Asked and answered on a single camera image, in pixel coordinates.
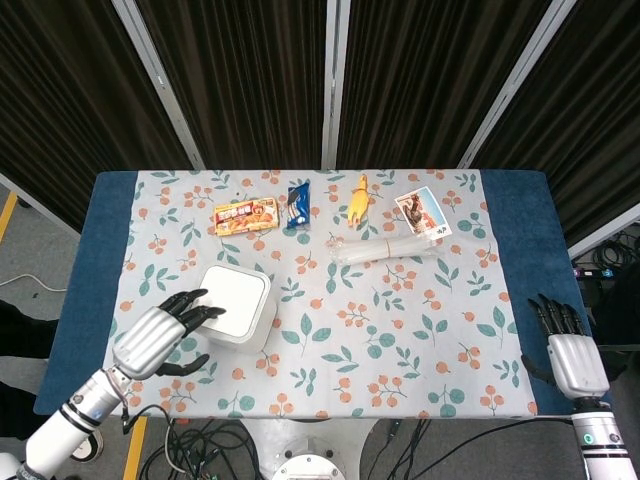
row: metal frame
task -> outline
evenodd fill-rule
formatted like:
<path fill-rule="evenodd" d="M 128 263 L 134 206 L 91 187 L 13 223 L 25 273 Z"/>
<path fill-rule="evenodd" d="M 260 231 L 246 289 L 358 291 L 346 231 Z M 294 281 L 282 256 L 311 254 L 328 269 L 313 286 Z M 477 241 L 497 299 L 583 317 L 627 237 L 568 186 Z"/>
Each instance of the metal frame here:
<path fill-rule="evenodd" d="M 351 0 L 327 0 L 324 122 L 320 162 L 323 170 L 336 168 L 350 13 Z"/>
<path fill-rule="evenodd" d="M 202 161 L 200 151 L 191 135 L 187 120 L 171 87 L 138 5 L 135 0 L 111 0 L 111 3 L 116 9 L 120 20 L 122 20 L 122 24 L 129 34 L 136 52 L 138 52 L 138 56 L 149 75 L 162 106 L 169 116 L 169 120 L 182 144 L 182 148 L 187 154 L 189 162 L 196 170 L 205 170 L 206 166 Z"/>
<path fill-rule="evenodd" d="M 25 192 L 22 188 L 20 188 L 14 182 L 9 180 L 9 178 L 4 176 L 2 173 L 0 173 L 0 183 L 5 187 L 7 187 L 12 192 L 15 192 L 18 195 L 18 197 L 23 199 L 25 202 L 27 202 L 29 205 L 31 205 L 33 208 L 39 211 L 46 218 L 48 218 L 53 223 L 58 225 L 65 232 L 71 235 L 74 239 L 78 240 L 80 238 L 80 234 L 76 232 L 73 228 L 71 228 L 71 226 L 65 223 L 60 217 L 52 213 L 51 210 L 49 210 L 47 207 L 42 205 L 39 201 L 37 201 L 35 198 L 33 198 L 31 195 Z"/>
<path fill-rule="evenodd" d="M 640 220 L 640 203 L 636 203 L 635 206 L 624 212 L 622 215 L 617 216 L 606 225 L 603 225 L 591 235 L 580 240 L 569 249 L 569 257 L 574 259 L 580 255 L 588 252 L 599 243 L 605 241 L 611 235 L 618 233 L 623 228 L 631 225 L 633 222 Z"/>
<path fill-rule="evenodd" d="M 520 58 L 514 65 L 511 73 L 500 89 L 498 96 L 480 124 L 478 131 L 471 140 L 467 150 L 462 155 L 458 168 L 469 168 L 480 148 L 489 137 L 489 134 L 500 120 L 516 92 L 527 78 L 538 59 L 547 48 L 560 26 L 564 23 L 569 12 L 577 0 L 553 0 L 529 42 L 522 51 Z"/>

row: rubber chicken toy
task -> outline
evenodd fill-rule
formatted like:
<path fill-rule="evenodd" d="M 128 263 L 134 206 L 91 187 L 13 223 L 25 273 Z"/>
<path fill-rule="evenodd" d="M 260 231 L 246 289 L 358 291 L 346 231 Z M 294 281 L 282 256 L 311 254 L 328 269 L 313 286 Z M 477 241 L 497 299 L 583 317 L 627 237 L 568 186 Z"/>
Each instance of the rubber chicken toy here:
<path fill-rule="evenodd" d="M 369 207 L 369 194 L 367 193 L 367 176 L 360 175 L 360 183 L 358 188 L 353 191 L 349 211 L 347 212 L 347 221 L 349 226 L 359 225 L 362 217 Z"/>

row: white square container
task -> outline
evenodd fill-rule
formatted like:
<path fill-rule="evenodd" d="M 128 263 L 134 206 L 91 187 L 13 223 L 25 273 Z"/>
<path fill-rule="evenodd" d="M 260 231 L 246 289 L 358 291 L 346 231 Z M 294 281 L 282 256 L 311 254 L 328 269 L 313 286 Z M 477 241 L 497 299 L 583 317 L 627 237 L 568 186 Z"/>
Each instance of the white square container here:
<path fill-rule="evenodd" d="M 224 308 L 226 313 L 204 322 L 198 333 L 243 353 L 264 348 L 277 309 L 269 295 L 269 277 L 247 268 L 215 263 L 205 273 L 200 288 L 208 292 L 195 305 Z"/>

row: white cable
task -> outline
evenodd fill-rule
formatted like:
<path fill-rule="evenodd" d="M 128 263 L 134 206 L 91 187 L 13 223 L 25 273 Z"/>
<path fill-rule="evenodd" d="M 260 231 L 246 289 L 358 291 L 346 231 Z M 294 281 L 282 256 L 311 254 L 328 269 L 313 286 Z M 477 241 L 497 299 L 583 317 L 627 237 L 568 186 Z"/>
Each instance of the white cable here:
<path fill-rule="evenodd" d="M 171 459 L 169 458 L 169 432 L 171 431 L 171 425 L 167 426 L 167 434 L 164 436 L 164 456 L 167 459 L 167 463 L 173 468 L 176 472 L 187 473 L 186 470 L 181 469 L 180 467 L 176 467 Z"/>
<path fill-rule="evenodd" d="M 14 277 L 14 278 L 12 278 L 10 280 L 7 280 L 6 282 L 2 282 L 2 283 L 0 283 L 0 287 L 4 287 L 5 285 L 10 284 L 11 282 L 15 282 L 16 280 L 20 280 L 21 278 L 25 278 L 25 277 L 29 277 L 29 278 L 34 279 L 36 282 L 38 282 L 42 286 L 42 288 L 44 288 L 45 290 L 49 290 L 50 292 L 61 293 L 61 292 L 66 292 L 67 291 L 66 288 L 58 289 L 58 288 L 48 287 L 44 283 L 42 283 L 42 281 L 38 277 L 36 277 L 35 275 L 31 275 L 30 273 L 23 273 L 22 275 L 18 275 L 17 277 Z"/>

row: robotic arm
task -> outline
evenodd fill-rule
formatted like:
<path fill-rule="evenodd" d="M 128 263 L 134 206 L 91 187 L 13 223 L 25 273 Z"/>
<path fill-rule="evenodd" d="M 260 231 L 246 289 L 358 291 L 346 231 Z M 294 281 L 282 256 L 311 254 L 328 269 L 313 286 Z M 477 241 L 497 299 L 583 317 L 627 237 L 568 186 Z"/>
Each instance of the robotic arm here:
<path fill-rule="evenodd" d="M 589 477 L 593 480 L 637 480 L 616 420 L 601 398 L 609 382 L 593 338 L 585 334 L 578 313 L 540 295 L 540 304 L 529 299 L 542 332 L 553 375 L 541 372 L 526 356 L 523 364 L 531 374 L 555 385 L 572 400 L 571 415 Z"/>
<path fill-rule="evenodd" d="M 128 418 L 125 392 L 133 380 L 157 375 L 185 376 L 209 360 L 202 355 L 189 365 L 164 361 L 178 343 L 208 318 L 217 318 L 225 310 L 199 306 L 188 310 L 196 298 L 207 293 L 199 289 L 169 297 L 159 307 L 152 307 L 113 348 L 115 364 L 94 373 L 67 402 L 27 441 L 26 461 L 18 468 L 8 457 L 0 457 L 0 479 L 49 480 L 73 451 L 122 402 L 125 422 Z M 125 430 L 131 428 L 125 423 Z"/>

